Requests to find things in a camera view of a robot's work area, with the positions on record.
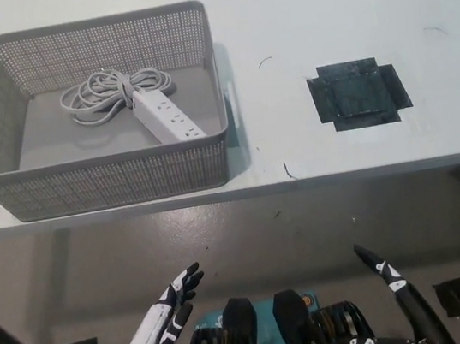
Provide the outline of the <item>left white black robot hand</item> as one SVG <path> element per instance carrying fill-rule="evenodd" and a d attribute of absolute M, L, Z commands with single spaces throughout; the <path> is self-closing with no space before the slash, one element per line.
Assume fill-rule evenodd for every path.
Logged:
<path fill-rule="evenodd" d="M 175 344 L 193 310 L 190 301 L 203 275 L 197 263 L 180 273 L 147 311 L 129 344 Z"/>

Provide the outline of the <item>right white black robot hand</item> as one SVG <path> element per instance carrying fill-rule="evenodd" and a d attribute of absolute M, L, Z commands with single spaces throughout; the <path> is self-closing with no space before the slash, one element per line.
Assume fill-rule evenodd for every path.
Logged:
<path fill-rule="evenodd" d="M 412 340 L 404 338 L 378 338 L 360 333 L 349 339 L 349 344 L 455 344 L 442 320 L 422 297 L 417 288 L 406 280 L 387 260 L 363 246 L 354 245 L 359 259 L 373 273 L 382 277 L 392 291 L 414 332 Z"/>

